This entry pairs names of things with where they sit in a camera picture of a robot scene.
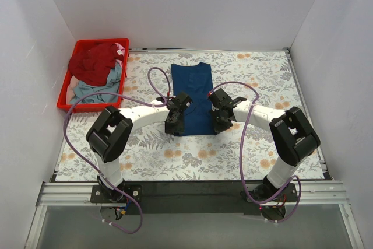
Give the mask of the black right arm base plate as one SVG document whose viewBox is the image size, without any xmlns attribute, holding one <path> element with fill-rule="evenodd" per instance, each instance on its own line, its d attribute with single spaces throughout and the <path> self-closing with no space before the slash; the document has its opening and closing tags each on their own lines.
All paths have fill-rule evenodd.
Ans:
<svg viewBox="0 0 373 249">
<path fill-rule="evenodd" d="M 256 201 L 264 201 L 273 196 L 278 189 L 269 187 L 266 183 L 260 184 L 249 184 L 246 183 L 246 188 L 250 196 Z M 279 199 L 286 199 L 286 202 L 296 202 L 298 199 L 298 192 L 296 190 L 296 185 L 294 183 L 289 183 L 282 189 L 282 191 L 274 197 L 271 202 L 278 202 Z"/>
</svg>

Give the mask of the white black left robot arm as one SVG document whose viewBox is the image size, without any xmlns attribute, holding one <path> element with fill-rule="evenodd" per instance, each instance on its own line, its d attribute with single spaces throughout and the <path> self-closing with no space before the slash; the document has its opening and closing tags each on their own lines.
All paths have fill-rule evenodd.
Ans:
<svg viewBox="0 0 373 249">
<path fill-rule="evenodd" d="M 106 107 L 86 134 L 100 169 L 98 180 L 105 186 L 104 195 L 111 202 L 123 198 L 124 182 L 120 171 L 122 155 L 132 131 L 162 122 L 164 132 L 179 136 L 185 131 L 185 111 L 192 99 L 185 92 L 166 98 L 163 104 L 154 100 L 149 106 L 117 109 Z"/>
</svg>

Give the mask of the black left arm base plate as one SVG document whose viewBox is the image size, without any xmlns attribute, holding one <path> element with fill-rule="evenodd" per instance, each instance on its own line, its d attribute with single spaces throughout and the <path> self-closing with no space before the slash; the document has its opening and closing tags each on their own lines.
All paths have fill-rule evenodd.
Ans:
<svg viewBox="0 0 373 249">
<path fill-rule="evenodd" d="M 142 199 L 142 186 L 138 184 L 120 184 L 118 187 L 121 191 L 132 197 L 135 201 L 140 202 Z M 91 203 L 124 203 L 127 197 L 122 193 L 109 189 L 105 185 L 94 185 L 92 187 L 90 202 Z"/>
</svg>

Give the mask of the blue Mickey Mouse t-shirt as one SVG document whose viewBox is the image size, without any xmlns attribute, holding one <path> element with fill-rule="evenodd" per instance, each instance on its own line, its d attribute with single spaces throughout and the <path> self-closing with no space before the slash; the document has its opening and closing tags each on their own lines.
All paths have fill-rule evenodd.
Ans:
<svg viewBox="0 0 373 249">
<path fill-rule="evenodd" d="M 179 136 L 214 135 L 212 104 L 207 97 L 213 89 L 211 66 L 203 62 L 193 66 L 172 64 L 171 76 L 174 95 L 185 92 L 192 99 L 184 112 L 184 133 Z"/>
</svg>

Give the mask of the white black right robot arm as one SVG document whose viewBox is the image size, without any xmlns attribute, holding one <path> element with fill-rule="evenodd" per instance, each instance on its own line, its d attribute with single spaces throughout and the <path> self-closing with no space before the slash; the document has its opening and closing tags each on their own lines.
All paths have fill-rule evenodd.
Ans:
<svg viewBox="0 0 373 249">
<path fill-rule="evenodd" d="M 232 99 L 223 89 L 210 92 L 208 99 L 212 103 L 210 115 L 216 134 L 228 130 L 234 122 L 251 124 L 272 134 L 279 158 L 262 186 L 267 199 L 280 199 L 285 193 L 284 185 L 321 144 L 305 114 L 298 107 L 280 110 L 257 105 L 243 97 Z"/>
</svg>

